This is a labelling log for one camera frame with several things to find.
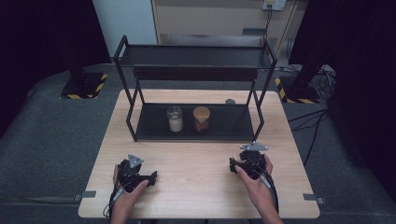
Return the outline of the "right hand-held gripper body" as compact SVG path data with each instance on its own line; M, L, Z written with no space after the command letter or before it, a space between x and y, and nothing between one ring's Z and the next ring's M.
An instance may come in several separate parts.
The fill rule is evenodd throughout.
M252 179L259 177L266 177L266 160L262 152L267 150L268 147L253 141L250 144L242 145L240 147L242 152L239 158L242 162L242 169Z

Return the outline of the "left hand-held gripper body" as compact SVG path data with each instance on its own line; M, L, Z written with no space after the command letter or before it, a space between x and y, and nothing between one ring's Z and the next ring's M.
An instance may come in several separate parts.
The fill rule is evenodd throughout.
M139 174L143 160L133 154L118 165L118 184L128 193L132 192L143 180L145 175Z

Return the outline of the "wooden-lid jar with brown contents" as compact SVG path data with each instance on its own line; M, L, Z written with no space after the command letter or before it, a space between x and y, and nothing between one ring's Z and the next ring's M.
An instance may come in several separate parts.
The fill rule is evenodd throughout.
M195 130L197 132L203 132L209 127L210 110L205 106L197 106L193 110L193 116L195 118Z

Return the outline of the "glass jar with metal lid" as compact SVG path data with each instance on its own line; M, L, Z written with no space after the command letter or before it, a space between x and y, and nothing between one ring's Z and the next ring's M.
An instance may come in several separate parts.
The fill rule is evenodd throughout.
M182 110L178 105L171 105L167 108L169 128L174 133L179 133L183 129Z

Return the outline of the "black metal shelf rack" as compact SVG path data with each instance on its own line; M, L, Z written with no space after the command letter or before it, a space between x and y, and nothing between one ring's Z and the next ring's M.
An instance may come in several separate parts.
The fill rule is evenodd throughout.
M123 36L113 56L129 107L134 141L256 140L264 126L262 101L277 58L258 47L137 45ZM227 105L234 99L235 105ZM183 129L169 128L167 108L182 110ZM209 127L195 130L193 110L210 110Z

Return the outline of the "person's right hand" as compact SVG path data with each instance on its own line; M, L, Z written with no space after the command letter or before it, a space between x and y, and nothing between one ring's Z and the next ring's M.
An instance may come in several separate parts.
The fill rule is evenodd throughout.
M260 179L250 178L248 174L238 165L235 165L234 168L247 188L249 199L253 204L257 205L272 202L270 190Z

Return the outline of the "person's left hand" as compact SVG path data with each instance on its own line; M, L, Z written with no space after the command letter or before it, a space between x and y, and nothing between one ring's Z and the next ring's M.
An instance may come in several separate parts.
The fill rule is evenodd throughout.
M130 216L134 210L134 205L145 188L146 186L142 181L132 192L123 192L112 206L112 215Z

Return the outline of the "grey tape strip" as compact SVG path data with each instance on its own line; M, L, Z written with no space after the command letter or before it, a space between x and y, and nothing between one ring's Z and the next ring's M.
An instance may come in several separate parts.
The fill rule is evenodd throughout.
M75 194L73 200L75 202L80 202L84 198L94 198L95 195L96 195L96 190L83 191L80 194Z
M316 194L308 194L308 193L304 193L304 200L305 201L313 201L316 202L317 204L325 204L325 199L324 197L319 197Z

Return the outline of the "black stand with striped base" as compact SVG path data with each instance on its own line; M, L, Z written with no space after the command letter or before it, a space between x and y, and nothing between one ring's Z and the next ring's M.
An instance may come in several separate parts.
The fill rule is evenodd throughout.
M96 98L103 88L107 75L86 72L69 47L60 49L64 64L70 72L70 78L61 91L64 99Z
M275 84L283 103L319 103L319 95L311 84L314 75L306 76L299 69L289 65L286 60L277 62L276 71L281 72L281 75L275 78Z

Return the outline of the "grey tape on cabinet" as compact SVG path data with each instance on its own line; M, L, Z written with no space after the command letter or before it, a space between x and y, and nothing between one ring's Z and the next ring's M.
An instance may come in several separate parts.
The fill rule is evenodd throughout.
M266 35L265 28L244 28L243 35Z

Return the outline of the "dark curtain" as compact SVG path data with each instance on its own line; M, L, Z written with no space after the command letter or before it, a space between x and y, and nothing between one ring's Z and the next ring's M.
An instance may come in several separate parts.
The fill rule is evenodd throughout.
M396 203L396 0L308 0L290 61L335 71L328 105L348 156Z

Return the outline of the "beige wooden cabinet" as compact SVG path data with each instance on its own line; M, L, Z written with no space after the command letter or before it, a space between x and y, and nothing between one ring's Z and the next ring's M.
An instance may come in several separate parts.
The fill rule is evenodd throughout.
M306 0L287 0L282 11L263 10L264 0L151 0L161 44L215 43L221 39L257 43L266 36L276 54L295 37ZM265 28L266 35L243 35L244 28Z

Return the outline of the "white wall power socket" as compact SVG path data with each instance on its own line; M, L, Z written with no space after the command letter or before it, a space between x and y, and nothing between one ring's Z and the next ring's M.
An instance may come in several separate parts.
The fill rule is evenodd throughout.
M264 0L262 4L263 10L282 11L286 5L287 0Z

